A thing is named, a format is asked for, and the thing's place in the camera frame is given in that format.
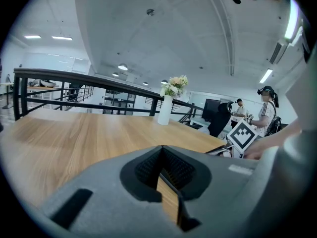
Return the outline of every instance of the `ceiling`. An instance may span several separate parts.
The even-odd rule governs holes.
[[[146,14],[149,8],[154,16]],[[30,47],[82,50],[104,76],[134,75],[136,84],[159,87],[163,79],[186,74],[189,90],[216,92],[222,86],[259,88],[288,15],[287,0],[240,5],[232,0],[32,0],[12,35]],[[266,83],[281,86],[296,78],[294,65],[301,56],[294,50]],[[128,71],[117,68],[122,62]]]
[[[30,0],[11,30],[27,47],[69,48],[85,51],[76,14],[75,0]],[[41,39],[26,39],[40,35]],[[55,40],[52,36],[71,37],[73,41]]]

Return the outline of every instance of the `ceiling light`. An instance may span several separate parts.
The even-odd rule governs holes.
[[[118,68],[123,70],[128,70],[128,66],[125,63],[119,64]]]
[[[69,40],[72,41],[72,38],[68,38],[68,37],[59,37],[59,36],[52,36],[53,39],[60,39],[60,40]]]
[[[261,79],[260,83],[263,84],[263,83],[267,80],[268,76],[271,75],[272,72],[273,72],[273,70],[267,69],[267,72],[266,72],[266,74],[263,76],[263,78]]]
[[[294,0],[291,0],[291,9],[289,13],[289,20],[288,20],[287,30],[285,33],[285,38],[287,39],[292,38],[295,31],[297,19],[298,19],[298,5]]]
[[[25,36],[26,39],[40,39],[41,37],[39,35],[28,35]]]

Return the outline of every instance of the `black monitor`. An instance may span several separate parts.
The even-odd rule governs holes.
[[[212,120],[215,114],[218,112],[219,105],[220,101],[206,99],[202,118],[205,120]]]

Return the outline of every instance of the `black hair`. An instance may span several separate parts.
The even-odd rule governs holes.
[[[278,103],[278,95],[275,92],[270,92],[269,95],[271,96],[272,100],[274,101],[274,104],[277,108],[279,108],[279,103]]]

